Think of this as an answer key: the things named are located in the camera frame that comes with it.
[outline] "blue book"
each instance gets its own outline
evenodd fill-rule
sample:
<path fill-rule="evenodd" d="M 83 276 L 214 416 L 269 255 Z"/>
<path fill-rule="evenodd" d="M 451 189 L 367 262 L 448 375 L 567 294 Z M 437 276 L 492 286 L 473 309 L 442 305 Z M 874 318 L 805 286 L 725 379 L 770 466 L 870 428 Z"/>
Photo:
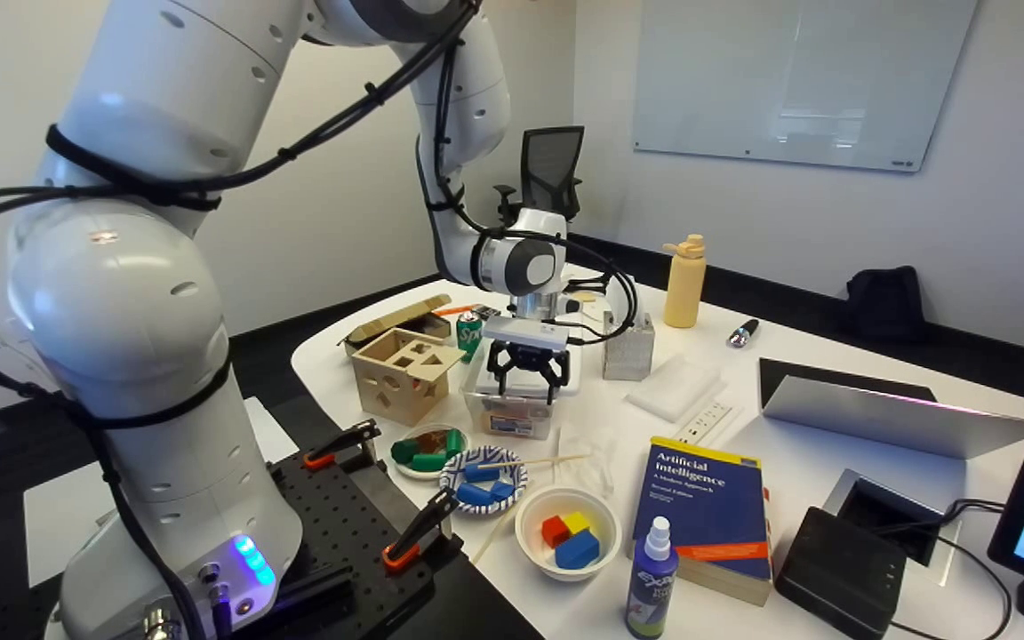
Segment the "blue book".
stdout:
<path fill-rule="evenodd" d="M 655 439 L 632 544 L 655 514 L 671 524 L 682 578 L 751 605 L 770 602 L 772 549 L 759 460 Z"/>

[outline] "white table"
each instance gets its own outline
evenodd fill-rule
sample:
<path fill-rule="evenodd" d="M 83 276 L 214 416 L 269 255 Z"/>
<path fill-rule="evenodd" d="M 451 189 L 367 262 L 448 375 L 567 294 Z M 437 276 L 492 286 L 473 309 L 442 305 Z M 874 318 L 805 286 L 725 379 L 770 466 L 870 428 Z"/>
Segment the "white table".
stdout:
<path fill-rule="evenodd" d="M 419 286 L 401 294 L 392 294 L 369 309 L 358 309 L 292 356 L 299 379 L 319 403 L 319 410 L 337 424 L 348 428 L 364 420 L 364 407 L 355 395 L 352 365 L 344 356 L 343 339 L 384 318 L 405 301 L 419 301 L 426 294 L 448 292 L 451 301 L 489 301 L 501 305 L 501 299 L 459 288 L 448 281 Z M 663 309 L 663 292 L 643 288 L 648 309 Z M 909 363 L 898 363 L 886 356 L 870 356 L 866 347 L 851 347 L 841 343 L 826 343 L 805 332 L 760 324 L 759 339 L 747 347 L 725 347 L 725 335 L 736 332 L 747 318 L 704 305 L 702 324 L 693 332 L 669 332 L 655 320 L 655 365 L 669 363 L 671 356 L 702 359 L 704 365 L 721 365 L 736 379 L 741 410 L 721 420 L 721 428 L 709 439 L 709 446 L 725 446 L 742 455 L 759 455 L 765 466 L 765 485 L 772 488 L 772 525 L 777 542 L 797 533 L 797 524 L 809 504 L 823 504 L 842 468 L 856 468 L 880 481 L 889 492 L 909 494 L 921 504 L 944 512 L 953 498 L 1007 498 L 1009 481 L 1024 460 L 1024 446 L 1009 446 L 971 463 L 950 463 L 934 455 L 892 453 L 886 446 L 841 446 L 829 434 L 793 430 L 785 441 L 770 439 L 770 424 L 760 424 L 759 410 L 759 359 L 785 359 L 785 363 L 810 363 L 848 375 L 869 375 L 886 379 L 909 379 L 924 384 L 938 395 L 938 403 L 957 403 L 984 414 L 1024 416 L 1024 397 L 1003 395 L 983 384 L 968 384 L 934 371 L 921 371 Z M 416 428 L 397 428 L 380 420 L 384 439 L 380 453 L 392 441 L 414 439 L 433 428 L 463 428 L 471 446 L 501 446 L 514 448 L 518 460 L 547 460 L 547 455 L 586 455 L 584 463 L 567 463 L 560 468 L 533 468 L 529 485 L 580 485 L 610 498 L 620 512 L 623 525 L 632 524 L 636 485 L 643 474 L 643 455 L 655 434 L 678 434 L 677 424 L 663 424 L 659 416 L 627 403 L 636 388 L 630 379 L 602 379 L 602 347 L 580 347 L 580 388 L 554 403 L 552 430 L 554 441 L 514 441 L 514 439 L 489 439 L 473 428 L 471 410 L 459 395 L 466 379 L 466 365 L 451 371 L 451 395 L 429 410 Z M 414 504 L 425 504 L 433 494 L 433 485 L 405 481 L 395 474 Z M 984 555 L 994 538 L 995 514 L 965 514 L 953 538 L 971 551 Z M 466 542 L 466 555 L 473 565 L 546 634 L 546 638 L 627 638 L 623 626 L 623 597 L 630 578 L 630 558 L 620 555 L 598 578 L 584 588 L 561 588 L 546 578 L 517 549 L 510 520 L 471 520 L 454 514 L 454 533 Z M 930 568 L 909 561 L 900 616 L 898 621 L 909 621 L 919 628 L 938 638 L 984 638 L 1001 621 L 1001 593 L 995 588 L 962 555 L 934 549 Z M 790 605 L 785 597 L 772 593 L 765 608 L 732 602 L 725 593 L 704 589 L 696 584 L 678 578 L 669 613 L 664 638 L 835 638 L 834 626 L 809 616 L 805 608 Z M 1009 634 L 1024 638 L 1024 618 L 1014 613 Z"/>

